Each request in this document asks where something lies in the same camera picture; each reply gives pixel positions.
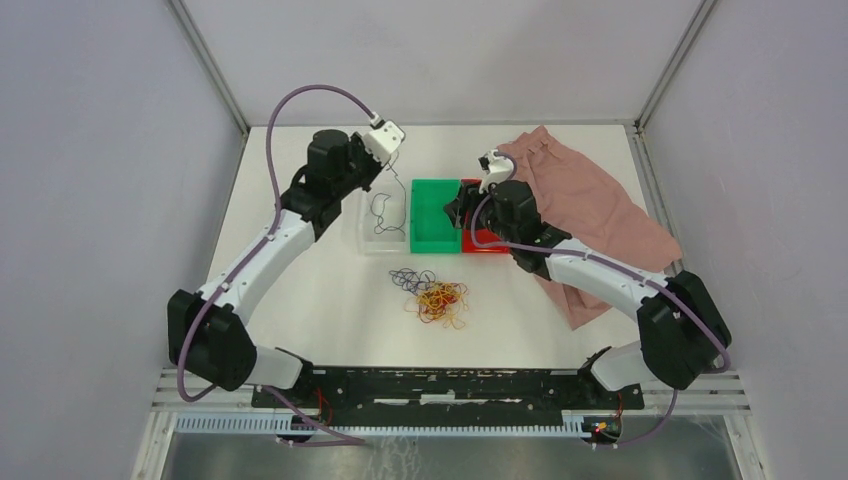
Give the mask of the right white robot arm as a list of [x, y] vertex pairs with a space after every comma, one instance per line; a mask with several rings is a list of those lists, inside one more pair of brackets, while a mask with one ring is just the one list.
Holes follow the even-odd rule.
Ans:
[[638, 340], [606, 348], [585, 364], [590, 373], [577, 382], [585, 405], [602, 408], [618, 390], [650, 381], [685, 390], [702, 374], [730, 368], [731, 333], [697, 275], [650, 272], [591, 249], [543, 221], [525, 182], [488, 188], [463, 182], [443, 211], [456, 229], [493, 233], [494, 246], [507, 248], [522, 270], [584, 291], [636, 323]]

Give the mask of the pink cloth shorts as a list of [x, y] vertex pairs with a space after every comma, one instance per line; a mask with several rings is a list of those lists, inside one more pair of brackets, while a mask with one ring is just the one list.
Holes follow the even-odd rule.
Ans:
[[515, 178], [531, 187], [542, 220], [589, 248], [652, 272], [683, 258], [677, 240], [613, 176], [546, 127], [497, 149], [516, 160]]

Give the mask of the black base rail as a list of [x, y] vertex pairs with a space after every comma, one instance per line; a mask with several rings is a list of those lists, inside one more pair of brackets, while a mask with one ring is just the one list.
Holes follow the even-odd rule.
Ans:
[[317, 366], [282, 395], [333, 427], [558, 426], [565, 411], [645, 406], [638, 385], [608, 391], [585, 369]]

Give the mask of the clear plastic bin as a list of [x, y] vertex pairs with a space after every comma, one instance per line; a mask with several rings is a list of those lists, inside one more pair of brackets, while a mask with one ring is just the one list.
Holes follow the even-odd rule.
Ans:
[[357, 241], [360, 254], [409, 252], [409, 194], [404, 182], [377, 182], [359, 200]]

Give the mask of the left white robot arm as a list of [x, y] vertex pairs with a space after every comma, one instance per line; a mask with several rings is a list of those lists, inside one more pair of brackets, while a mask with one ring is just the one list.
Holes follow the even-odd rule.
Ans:
[[369, 190], [404, 139], [404, 132], [391, 126], [365, 134], [327, 129], [313, 135], [305, 165], [276, 196], [270, 223], [215, 279], [169, 299], [168, 347], [180, 392], [186, 390], [186, 373], [192, 373], [226, 391], [245, 384], [276, 387], [294, 407], [312, 399], [314, 379], [302, 372], [308, 361], [256, 345], [247, 324], [285, 269], [340, 216], [343, 200], [357, 189]]

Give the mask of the green plastic bin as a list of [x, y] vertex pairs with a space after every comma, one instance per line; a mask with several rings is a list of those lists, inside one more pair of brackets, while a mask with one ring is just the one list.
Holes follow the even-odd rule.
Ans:
[[461, 232], [444, 207], [459, 191], [459, 179], [413, 179], [409, 214], [409, 249], [413, 254], [458, 254]]

